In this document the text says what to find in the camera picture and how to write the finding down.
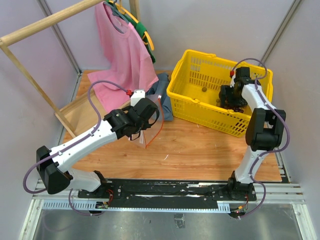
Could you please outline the green grape bunch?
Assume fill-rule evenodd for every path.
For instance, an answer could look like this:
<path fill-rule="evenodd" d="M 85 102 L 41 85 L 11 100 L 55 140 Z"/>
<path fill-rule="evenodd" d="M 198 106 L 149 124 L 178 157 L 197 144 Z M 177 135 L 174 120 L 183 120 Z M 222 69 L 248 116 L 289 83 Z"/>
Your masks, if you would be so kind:
<path fill-rule="evenodd" d="M 217 98 L 216 99 L 216 106 L 219 108 L 228 109 L 228 102 Z"/>

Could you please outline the clear zip top bag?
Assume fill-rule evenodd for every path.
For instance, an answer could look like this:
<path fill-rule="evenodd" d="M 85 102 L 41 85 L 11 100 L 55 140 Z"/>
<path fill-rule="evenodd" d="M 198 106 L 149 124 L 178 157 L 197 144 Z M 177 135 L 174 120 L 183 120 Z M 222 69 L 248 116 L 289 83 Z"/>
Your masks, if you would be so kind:
<path fill-rule="evenodd" d="M 135 140 L 135 144 L 144 149 L 157 138 L 164 125 L 164 112 L 161 104 L 162 96 L 160 94 L 152 94 L 146 97 L 155 103 L 158 112 L 155 112 L 148 120 L 148 123 L 152 124 L 151 128 L 141 130 L 140 136 Z"/>

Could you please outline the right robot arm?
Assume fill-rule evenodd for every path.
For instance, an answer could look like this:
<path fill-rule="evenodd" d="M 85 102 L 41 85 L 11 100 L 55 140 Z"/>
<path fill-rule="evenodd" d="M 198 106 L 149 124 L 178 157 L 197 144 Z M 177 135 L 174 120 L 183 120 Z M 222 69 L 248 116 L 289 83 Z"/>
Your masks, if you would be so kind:
<path fill-rule="evenodd" d="M 250 77 L 249 67 L 233 68 L 230 78 L 230 85 L 220 88 L 220 105 L 235 112 L 249 107 L 252 115 L 245 133 L 247 150 L 242 162 L 217 194 L 221 199 L 252 201 L 255 199 L 253 183 L 261 163 L 282 142 L 286 112 L 271 104 L 260 82 Z"/>

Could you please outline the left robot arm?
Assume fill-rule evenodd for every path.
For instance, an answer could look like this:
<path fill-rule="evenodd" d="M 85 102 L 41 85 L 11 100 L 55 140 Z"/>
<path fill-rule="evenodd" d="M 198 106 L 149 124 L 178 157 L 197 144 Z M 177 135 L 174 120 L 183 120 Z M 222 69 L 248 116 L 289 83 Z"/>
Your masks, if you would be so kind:
<path fill-rule="evenodd" d="M 138 140 L 142 132 L 155 129 L 162 114 L 158 97 L 145 97 L 134 106 L 114 109 L 104 116 L 100 124 L 72 140 L 51 149 L 37 149 L 37 171 L 48 194 L 58 194 L 65 189 L 85 190 L 96 198 L 107 193 L 107 180 L 101 172 L 74 169 L 73 165 L 96 149 L 123 137 Z"/>

